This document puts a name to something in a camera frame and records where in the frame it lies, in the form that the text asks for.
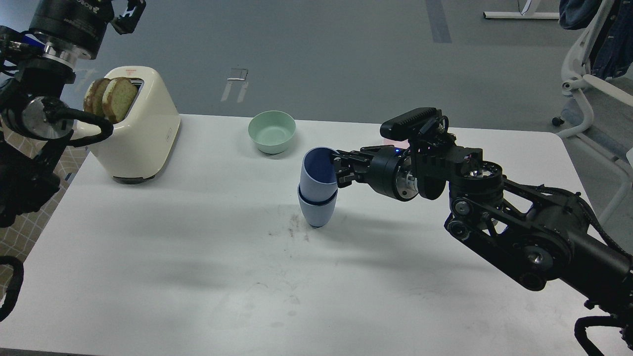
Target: logo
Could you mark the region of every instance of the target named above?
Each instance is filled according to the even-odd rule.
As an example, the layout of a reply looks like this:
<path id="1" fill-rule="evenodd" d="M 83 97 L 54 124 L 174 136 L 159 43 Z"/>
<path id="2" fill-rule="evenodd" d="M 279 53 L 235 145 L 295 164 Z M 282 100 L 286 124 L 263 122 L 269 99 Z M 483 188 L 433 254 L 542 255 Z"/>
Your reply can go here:
<path id="1" fill-rule="evenodd" d="M 84 5 L 85 8 L 87 8 L 88 10 L 92 11 L 95 14 L 97 13 L 97 11 L 99 11 L 99 8 L 97 6 L 90 5 L 85 0 L 76 0 L 76 1 L 80 3 L 81 5 Z"/>

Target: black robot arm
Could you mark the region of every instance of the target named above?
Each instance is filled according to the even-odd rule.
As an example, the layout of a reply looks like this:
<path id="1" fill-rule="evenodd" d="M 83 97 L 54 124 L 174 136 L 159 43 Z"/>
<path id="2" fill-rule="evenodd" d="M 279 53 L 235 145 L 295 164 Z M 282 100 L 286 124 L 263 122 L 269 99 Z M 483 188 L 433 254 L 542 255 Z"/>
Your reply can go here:
<path id="1" fill-rule="evenodd" d="M 598 224 L 580 193 L 508 180 L 499 165 L 483 160 L 479 148 L 455 144 L 448 119 L 435 108 L 419 108 L 385 122 L 387 139 L 409 148 L 372 146 L 332 154 L 340 188 L 353 181 L 401 201 L 417 194 L 434 200 L 449 184 L 451 213 L 444 228 L 523 287 L 542 290 L 561 279 L 600 306 L 608 317 L 579 319 L 576 337 L 590 355 L 601 355 L 587 338 L 588 326 L 618 326 L 633 345 L 632 259 Z M 521 212 L 505 199 L 531 202 Z M 606 244 L 587 234 L 594 226 Z"/>

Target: bread slice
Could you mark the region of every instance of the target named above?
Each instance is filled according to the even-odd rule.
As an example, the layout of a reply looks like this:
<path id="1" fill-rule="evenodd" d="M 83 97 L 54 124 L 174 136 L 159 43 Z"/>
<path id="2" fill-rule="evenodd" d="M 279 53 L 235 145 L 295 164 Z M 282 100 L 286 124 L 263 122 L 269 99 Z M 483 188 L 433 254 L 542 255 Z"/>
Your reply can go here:
<path id="1" fill-rule="evenodd" d="M 105 116 L 103 114 L 103 108 L 101 107 L 101 100 L 109 83 L 110 79 L 108 78 L 100 78 L 92 82 L 84 96 L 85 112 L 93 113 L 101 117 Z"/>
<path id="2" fill-rule="evenodd" d="M 128 78 L 119 77 L 110 81 L 103 93 L 102 106 L 103 113 L 112 124 L 123 121 L 138 91 Z"/>

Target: stacked cups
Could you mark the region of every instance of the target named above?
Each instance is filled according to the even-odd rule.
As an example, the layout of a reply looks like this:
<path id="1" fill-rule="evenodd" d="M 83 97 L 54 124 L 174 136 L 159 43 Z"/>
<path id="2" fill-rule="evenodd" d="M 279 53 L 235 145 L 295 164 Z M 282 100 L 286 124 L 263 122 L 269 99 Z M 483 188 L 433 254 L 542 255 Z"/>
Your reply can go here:
<path id="1" fill-rule="evenodd" d="M 328 147 L 313 148 L 301 164 L 301 180 L 297 187 L 299 206 L 306 221 L 314 227 L 327 224 L 334 213 L 338 186 L 330 158 L 333 153 L 336 151 Z"/>

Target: cream toaster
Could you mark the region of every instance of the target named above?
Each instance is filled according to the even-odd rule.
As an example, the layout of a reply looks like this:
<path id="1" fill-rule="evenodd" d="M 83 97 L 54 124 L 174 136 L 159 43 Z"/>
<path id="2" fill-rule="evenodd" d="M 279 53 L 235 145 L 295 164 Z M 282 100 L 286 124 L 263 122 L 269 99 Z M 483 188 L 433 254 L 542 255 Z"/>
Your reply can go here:
<path id="1" fill-rule="evenodd" d="M 115 181 L 137 184 L 152 179 L 165 165 L 180 127 L 180 115 L 158 72 L 149 67 L 112 69 L 105 78 L 129 78 L 138 88 L 126 116 L 112 136 L 89 149 Z M 77 122 L 77 137 L 99 133 L 99 127 Z"/>

